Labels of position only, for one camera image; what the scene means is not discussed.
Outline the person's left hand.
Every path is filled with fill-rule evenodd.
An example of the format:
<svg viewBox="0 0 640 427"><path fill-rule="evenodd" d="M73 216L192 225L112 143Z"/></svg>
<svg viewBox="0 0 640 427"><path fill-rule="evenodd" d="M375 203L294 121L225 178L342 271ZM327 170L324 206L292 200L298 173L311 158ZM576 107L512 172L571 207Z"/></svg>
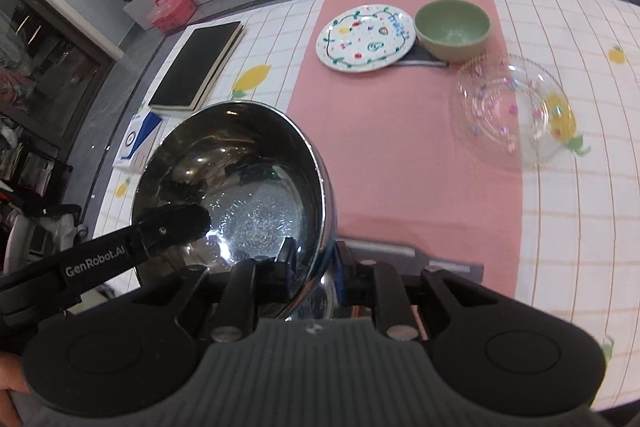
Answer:
<svg viewBox="0 0 640 427"><path fill-rule="evenodd" d="M12 353L1 353L0 358L0 421L2 426L21 427L23 421L14 407L10 391L28 393L21 360Z"/></svg>

